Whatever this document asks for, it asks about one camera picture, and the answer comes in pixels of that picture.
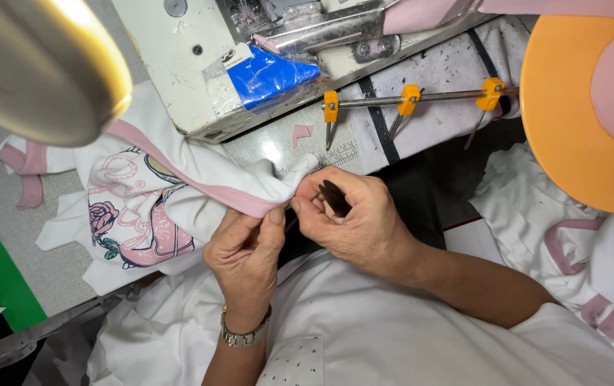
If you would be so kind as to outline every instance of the sewing machine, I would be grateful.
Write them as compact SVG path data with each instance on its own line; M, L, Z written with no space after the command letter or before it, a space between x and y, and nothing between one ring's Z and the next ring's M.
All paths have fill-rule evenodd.
M461 12L442 26L382 37L383 1L114 0L148 74L182 135L218 143L449 39L493 15ZM287 21L301 20L298 29ZM319 81L274 104L243 106L219 59L238 43L314 55Z

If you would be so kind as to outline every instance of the person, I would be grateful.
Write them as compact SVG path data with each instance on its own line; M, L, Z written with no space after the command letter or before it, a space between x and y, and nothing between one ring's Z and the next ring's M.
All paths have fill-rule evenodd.
M345 218L323 180L345 193ZM614 385L614 350L594 329L532 278L419 241L380 179L324 168L290 206L324 250L279 271L281 208L229 209L205 245L226 335L203 385Z

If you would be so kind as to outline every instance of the silver watch band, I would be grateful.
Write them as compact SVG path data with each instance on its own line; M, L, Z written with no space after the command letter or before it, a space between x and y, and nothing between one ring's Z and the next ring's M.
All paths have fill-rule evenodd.
M228 329L226 328L226 306L224 306L223 311L221 312L221 338L228 346L231 347L250 346L251 344L259 342L262 338L266 336L266 331L268 330L268 321L270 318L271 305L269 304L266 316L264 316L264 320L261 321L259 327L257 327L249 334L234 334L228 331Z

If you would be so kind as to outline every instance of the green leaf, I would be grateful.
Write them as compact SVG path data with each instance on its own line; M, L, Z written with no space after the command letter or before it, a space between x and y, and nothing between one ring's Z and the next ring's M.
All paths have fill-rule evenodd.
M112 250L104 254L104 258L107 260L111 260L116 257L117 252Z

